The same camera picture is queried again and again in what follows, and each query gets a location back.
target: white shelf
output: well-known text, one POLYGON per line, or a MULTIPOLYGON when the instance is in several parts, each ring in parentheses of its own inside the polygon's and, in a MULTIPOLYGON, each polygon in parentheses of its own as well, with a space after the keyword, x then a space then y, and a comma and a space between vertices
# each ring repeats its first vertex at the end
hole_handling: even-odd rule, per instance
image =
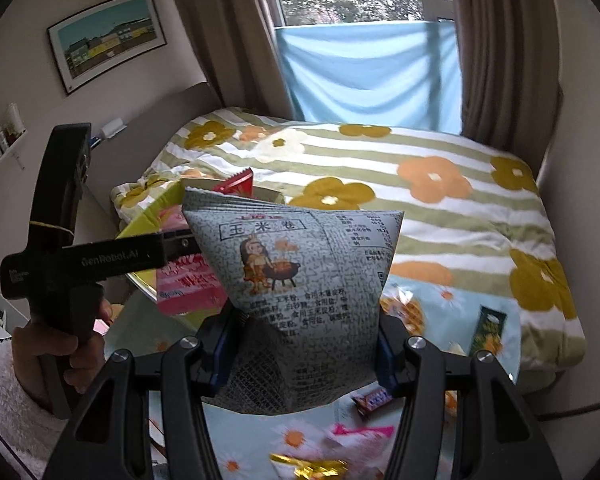
POLYGON ((27 132, 24 132, 24 133, 23 133, 21 136, 19 136, 19 137, 16 139, 16 141, 15 141, 15 142, 14 142, 14 143, 13 143, 11 146, 9 146, 9 147, 8 147, 7 151, 6 151, 6 152, 4 152, 4 153, 2 154, 2 156, 0 157, 0 165, 2 164, 2 162, 4 161, 4 159, 5 159, 5 158, 7 158, 8 156, 11 156, 11 155, 14 155, 14 156, 16 156, 16 155, 15 155, 15 150, 16 150, 16 148, 18 147, 18 145, 20 144, 20 141, 21 141, 21 140, 22 140, 22 139, 23 139, 23 138, 24 138, 26 135, 27 135, 27 132))

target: bedspread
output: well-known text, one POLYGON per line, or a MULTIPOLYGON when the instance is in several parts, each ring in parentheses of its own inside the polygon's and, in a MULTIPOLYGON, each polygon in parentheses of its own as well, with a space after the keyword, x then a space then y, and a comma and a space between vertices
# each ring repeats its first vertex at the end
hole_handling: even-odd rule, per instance
POLYGON ((513 298, 522 371, 555 372, 582 359, 586 342, 554 232, 518 158, 449 134, 224 108, 183 126, 112 200, 129 222, 183 174, 226 178, 247 167, 293 205, 404 211, 390 273, 442 292, 513 298))

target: picture frame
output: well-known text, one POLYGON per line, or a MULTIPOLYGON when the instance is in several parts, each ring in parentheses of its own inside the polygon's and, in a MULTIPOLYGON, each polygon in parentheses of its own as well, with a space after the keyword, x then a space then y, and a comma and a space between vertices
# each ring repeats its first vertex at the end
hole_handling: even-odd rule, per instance
POLYGON ((107 0, 47 29, 66 94, 150 50, 165 46, 154 0, 107 0))

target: cartoon girl illustration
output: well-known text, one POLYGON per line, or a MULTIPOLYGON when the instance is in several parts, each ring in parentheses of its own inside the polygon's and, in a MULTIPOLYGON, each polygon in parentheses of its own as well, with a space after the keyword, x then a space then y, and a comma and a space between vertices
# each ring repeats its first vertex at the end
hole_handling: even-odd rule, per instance
POLYGON ((240 256, 244 265, 244 280, 253 283, 251 294, 270 288, 269 279, 264 274, 265 267, 272 267, 269 253, 255 236, 242 241, 240 256))

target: human hand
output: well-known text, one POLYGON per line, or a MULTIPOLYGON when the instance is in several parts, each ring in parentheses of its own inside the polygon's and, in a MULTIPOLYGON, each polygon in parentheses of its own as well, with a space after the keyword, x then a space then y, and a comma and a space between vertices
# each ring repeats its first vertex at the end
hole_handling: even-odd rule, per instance
MULTIPOLYGON (((100 304, 98 318, 109 322, 111 306, 107 300, 100 304)), ((24 328, 15 328, 11 335, 13 370, 24 391, 40 406, 48 408, 49 396, 38 356, 50 354, 69 356, 71 369, 64 372, 64 380, 84 393, 104 365, 104 339, 97 332, 78 348, 78 338, 50 328, 42 323, 29 322, 24 328)))

